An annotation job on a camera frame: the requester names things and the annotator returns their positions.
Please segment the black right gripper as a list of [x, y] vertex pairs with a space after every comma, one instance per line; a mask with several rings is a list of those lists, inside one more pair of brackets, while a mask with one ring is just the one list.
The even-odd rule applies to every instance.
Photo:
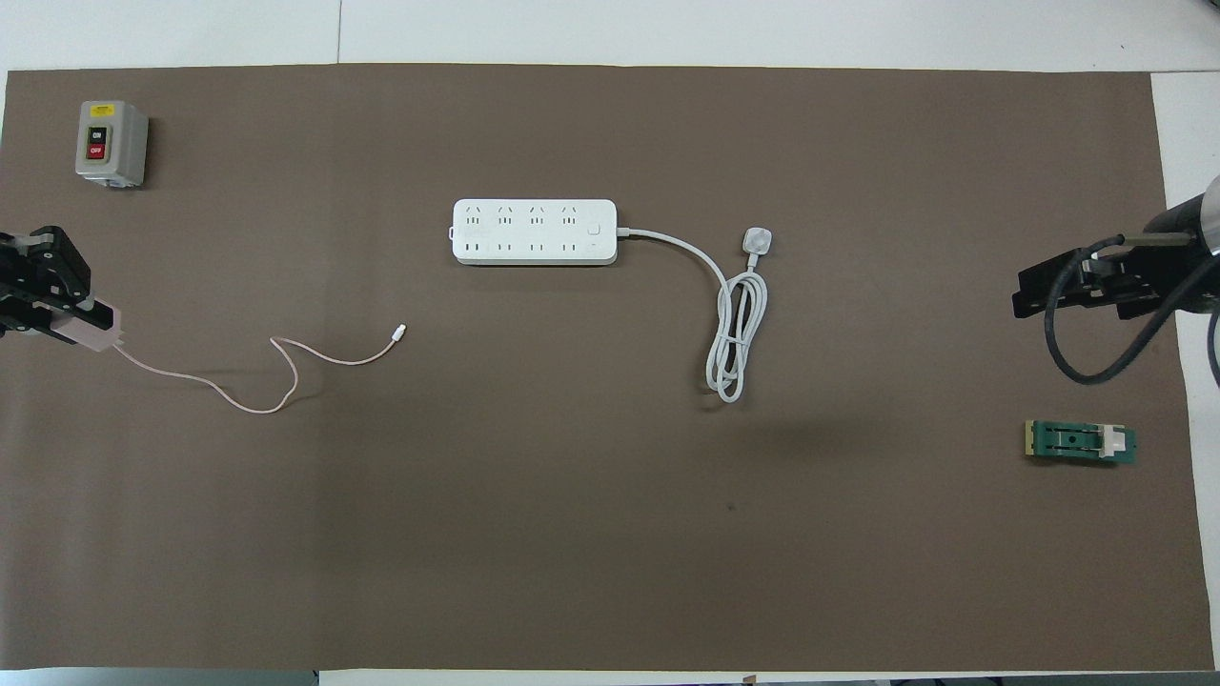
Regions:
[[[1072, 249], [1017, 273], [1013, 294], [1016, 319], [1046, 312], [1050, 288], [1066, 272], [1057, 308], [1116, 308], [1121, 320], [1155, 312], [1165, 303], [1172, 310], [1210, 312], [1218, 299], [1218, 203], [1191, 198], [1159, 212], [1143, 229], [1146, 236], [1183, 234], [1181, 247], [1153, 247], [1150, 251], [1093, 253]], [[1093, 259], [1092, 272], [1086, 264]], [[1096, 281], [1096, 292], [1092, 294]]]

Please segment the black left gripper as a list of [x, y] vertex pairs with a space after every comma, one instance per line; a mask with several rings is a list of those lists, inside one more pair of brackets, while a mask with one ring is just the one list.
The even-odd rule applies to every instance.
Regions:
[[[33, 249], [33, 260], [30, 260]], [[52, 309], [94, 309], [92, 269], [59, 226], [33, 234], [1, 234], [1, 337], [9, 332], [52, 337]]]

